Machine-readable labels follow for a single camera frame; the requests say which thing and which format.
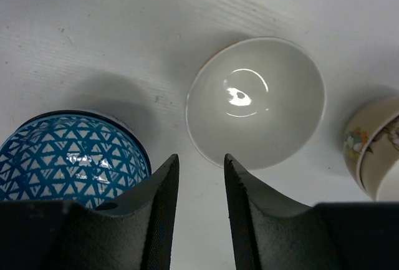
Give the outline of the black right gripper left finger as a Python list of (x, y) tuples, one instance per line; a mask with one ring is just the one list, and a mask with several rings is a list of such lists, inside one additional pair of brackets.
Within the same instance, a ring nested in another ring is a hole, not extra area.
[(2, 269), (169, 269), (180, 164), (94, 210), (75, 201), (3, 201)]

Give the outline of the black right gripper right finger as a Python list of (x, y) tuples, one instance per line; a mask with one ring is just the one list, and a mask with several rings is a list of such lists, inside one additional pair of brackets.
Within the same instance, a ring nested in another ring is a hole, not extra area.
[(398, 203), (307, 206), (229, 154), (224, 180), (237, 269), (398, 268)]

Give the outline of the red patterned white bowl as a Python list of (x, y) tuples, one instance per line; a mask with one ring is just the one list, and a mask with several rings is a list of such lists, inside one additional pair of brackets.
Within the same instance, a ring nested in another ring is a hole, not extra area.
[(72, 200), (94, 210), (151, 174), (127, 125), (96, 112), (38, 115), (1, 145), (1, 201)]

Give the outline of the plain beige bowl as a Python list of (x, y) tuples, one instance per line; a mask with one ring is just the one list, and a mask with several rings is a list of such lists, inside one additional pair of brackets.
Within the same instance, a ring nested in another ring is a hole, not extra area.
[(325, 84), (302, 46), (278, 37), (235, 42), (199, 70), (186, 98), (188, 134), (221, 166), (231, 154), (249, 170), (295, 155), (318, 129)]

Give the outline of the beige bowl brown motif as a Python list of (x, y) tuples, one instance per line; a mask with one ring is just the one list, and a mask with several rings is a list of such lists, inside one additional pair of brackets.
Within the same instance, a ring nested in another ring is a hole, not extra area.
[(398, 118), (386, 124), (367, 147), (360, 178), (372, 200), (398, 201)]

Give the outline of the beige bowl colourful flower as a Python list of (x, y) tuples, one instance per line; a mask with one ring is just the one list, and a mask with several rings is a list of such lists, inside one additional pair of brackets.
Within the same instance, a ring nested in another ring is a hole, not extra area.
[(348, 121), (343, 132), (345, 164), (357, 185), (365, 191), (361, 179), (364, 155), (373, 153), (372, 144), (384, 135), (394, 139), (398, 130), (398, 97), (386, 97), (364, 105)]

